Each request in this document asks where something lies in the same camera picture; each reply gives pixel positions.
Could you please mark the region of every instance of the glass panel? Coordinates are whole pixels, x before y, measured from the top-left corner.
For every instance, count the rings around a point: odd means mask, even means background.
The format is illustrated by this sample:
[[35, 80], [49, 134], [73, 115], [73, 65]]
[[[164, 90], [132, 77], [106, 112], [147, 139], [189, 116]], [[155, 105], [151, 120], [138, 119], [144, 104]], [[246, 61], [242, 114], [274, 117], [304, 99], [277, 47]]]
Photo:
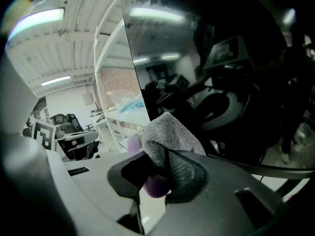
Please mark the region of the glass panel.
[[303, 12], [298, 21], [278, 0], [122, 5], [151, 120], [170, 112], [209, 156], [314, 168], [314, 50]]

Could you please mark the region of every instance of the gray cloth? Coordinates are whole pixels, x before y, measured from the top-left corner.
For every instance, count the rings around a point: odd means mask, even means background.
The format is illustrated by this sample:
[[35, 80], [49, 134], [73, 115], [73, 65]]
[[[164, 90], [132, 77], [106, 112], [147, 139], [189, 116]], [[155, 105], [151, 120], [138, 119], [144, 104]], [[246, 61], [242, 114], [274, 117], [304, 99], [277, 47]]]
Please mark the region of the gray cloth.
[[206, 155], [201, 143], [170, 113], [151, 121], [142, 136], [142, 146], [157, 168], [165, 167], [164, 148]]

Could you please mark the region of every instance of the purple object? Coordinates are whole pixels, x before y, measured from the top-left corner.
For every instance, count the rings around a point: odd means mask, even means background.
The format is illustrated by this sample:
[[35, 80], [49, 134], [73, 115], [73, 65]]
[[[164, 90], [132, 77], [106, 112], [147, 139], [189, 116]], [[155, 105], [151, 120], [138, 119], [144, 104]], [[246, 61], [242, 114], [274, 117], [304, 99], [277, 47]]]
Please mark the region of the purple object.
[[143, 151], [139, 134], [135, 133], [129, 136], [128, 143], [127, 143], [127, 150], [129, 153], [134, 154], [134, 155]]
[[164, 197], [170, 191], [167, 178], [158, 174], [149, 176], [143, 188], [152, 198]]

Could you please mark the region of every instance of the white ceiling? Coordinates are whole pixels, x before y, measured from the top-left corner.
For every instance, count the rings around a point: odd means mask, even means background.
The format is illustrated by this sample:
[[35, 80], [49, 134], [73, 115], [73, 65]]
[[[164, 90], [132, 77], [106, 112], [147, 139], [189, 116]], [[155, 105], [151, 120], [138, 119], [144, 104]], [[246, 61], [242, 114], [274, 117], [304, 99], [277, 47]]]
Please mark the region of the white ceiling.
[[[91, 84], [95, 28], [112, 3], [113, 0], [47, 0], [27, 10], [24, 16], [64, 7], [62, 21], [26, 29], [12, 37], [6, 47], [14, 68], [37, 96]], [[119, 0], [102, 24], [97, 42], [99, 50], [122, 18]], [[68, 75], [70, 81], [41, 85]]]

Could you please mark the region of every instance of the brick wall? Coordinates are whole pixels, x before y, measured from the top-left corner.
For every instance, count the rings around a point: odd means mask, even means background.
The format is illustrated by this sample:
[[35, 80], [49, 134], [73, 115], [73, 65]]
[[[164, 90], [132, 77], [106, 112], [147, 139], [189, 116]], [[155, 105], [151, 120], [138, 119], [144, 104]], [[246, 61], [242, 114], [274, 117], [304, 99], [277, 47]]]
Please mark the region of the brick wall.
[[134, 70], [126, 69], [101, 69], [100, 80], [104, 89], [104, 98], [106, 106], [112, 107], [109, 95], [106, 93], [115, 89], [125, 89], [134, 92], [135, 96], [140, 94], [140, 86]]

